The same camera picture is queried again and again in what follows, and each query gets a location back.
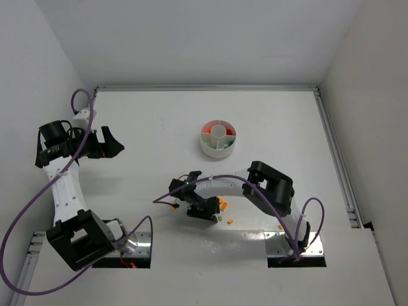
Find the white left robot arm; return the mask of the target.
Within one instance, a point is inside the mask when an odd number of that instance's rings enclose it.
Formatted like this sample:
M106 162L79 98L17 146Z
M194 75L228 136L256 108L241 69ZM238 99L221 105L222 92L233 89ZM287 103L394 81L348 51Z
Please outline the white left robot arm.
M111 134L101 128L104 141L96 132L79 127L65 129L57 120L39 128L35 165L47 174L52 184L54 225L46 232L47 240L68 266L78 271L114 250L125 234L118 218L100 219L85 204L79 181L81 157L113 158L124 150Z

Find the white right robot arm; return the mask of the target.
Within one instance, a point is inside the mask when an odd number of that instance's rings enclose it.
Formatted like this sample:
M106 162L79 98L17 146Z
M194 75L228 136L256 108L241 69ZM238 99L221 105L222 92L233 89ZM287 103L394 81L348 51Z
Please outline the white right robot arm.
M168 189L170 196L189 205L187 216L208 221L215 221L221 213L221 197L246 198L264 214L278 219L290 255L298 257L309 244L310 223L294 201L293 180L261 161L232 174L192 171L184 180L174 178Z

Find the green legos in container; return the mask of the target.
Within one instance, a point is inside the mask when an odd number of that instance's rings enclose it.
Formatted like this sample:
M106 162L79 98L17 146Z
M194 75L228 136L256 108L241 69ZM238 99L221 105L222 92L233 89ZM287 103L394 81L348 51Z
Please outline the green legos in container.
M232 146L234 144L234 140L230 140L227 143L224 144L223 149L227 149L228 147Z

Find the orange legos in container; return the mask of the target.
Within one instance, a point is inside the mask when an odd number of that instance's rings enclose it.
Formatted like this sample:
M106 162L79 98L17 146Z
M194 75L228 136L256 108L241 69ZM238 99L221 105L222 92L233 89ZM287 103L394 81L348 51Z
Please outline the orange legos in container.
M211 134L211 128L210 127L204 127L202 130L201 130L201 132L202 133L204 133L204 134Z

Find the yellow long lego brick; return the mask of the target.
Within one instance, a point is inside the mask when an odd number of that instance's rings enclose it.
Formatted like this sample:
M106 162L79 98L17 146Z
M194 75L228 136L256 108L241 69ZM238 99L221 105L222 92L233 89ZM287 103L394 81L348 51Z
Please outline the yellow long lego brick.
M228 206L228 204L227 204L226 202L224 202L224 203L221 205L220 210L221 210L221 211L225 211L226 208L227 208L227 206Z

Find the white divided round container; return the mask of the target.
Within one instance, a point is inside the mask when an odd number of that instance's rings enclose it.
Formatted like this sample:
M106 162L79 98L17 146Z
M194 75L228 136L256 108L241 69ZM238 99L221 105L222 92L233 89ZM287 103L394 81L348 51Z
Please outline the white divided round container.
M236 141L237 132L235 128L224 120L210 121L202 129L207 127L211 128L210 135L200 132L200 147L204 154L213 159L228 157L233 152L235 142L227 149L223 149L223 146L230 140Z

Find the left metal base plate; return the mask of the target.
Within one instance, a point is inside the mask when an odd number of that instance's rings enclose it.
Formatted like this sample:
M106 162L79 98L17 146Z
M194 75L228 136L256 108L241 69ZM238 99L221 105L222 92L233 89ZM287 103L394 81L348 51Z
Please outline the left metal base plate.
M121 254L125 257L144 258L150 256L151 233L136 231L119 250L113 250L105 254L103 258L118 258Z

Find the metal base plate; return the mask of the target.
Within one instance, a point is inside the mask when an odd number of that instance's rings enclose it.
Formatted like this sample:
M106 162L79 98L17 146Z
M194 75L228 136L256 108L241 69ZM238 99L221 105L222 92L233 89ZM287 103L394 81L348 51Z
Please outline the metal base plate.
M321 257L324 256L323 244L320 236L312 243L312 238L316 234L312 231L310 234L309 244L305 251L301 253L302 257ZM292 255L292 249L283 231L265 231L266 254L269 258L281 258Z
M119 250L113 250L105 254L103 258L118 258L121 254L125 257L144 258L150 256L151 233L136 231Z

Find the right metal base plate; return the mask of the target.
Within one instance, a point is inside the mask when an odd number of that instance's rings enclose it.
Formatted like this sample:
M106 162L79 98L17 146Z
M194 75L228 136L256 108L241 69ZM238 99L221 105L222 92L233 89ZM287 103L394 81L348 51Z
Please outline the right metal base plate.
M301 253L302 257L321 257L324 256L323 244L320 236L312 243L312 238L316 234L312 231L310 234L309 244L305 251ZM266 254L269 258L281 258L292 255L292 249L283 231L265 231Z

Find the aluminium frame rail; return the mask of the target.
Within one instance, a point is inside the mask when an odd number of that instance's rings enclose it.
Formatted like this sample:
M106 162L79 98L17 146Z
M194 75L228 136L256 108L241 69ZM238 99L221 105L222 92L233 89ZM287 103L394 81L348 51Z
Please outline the aluminium frame rail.
M339 143L335 134L333 122L331 120L326 103L318 87L314 90L314 96L319 111L324 132L328 141L329 149L333 159L334 167L340 184L340 190L346 206L349 222L352 228L364 228L360 210L356 201L356 196L347 172L344 158L340 151Z

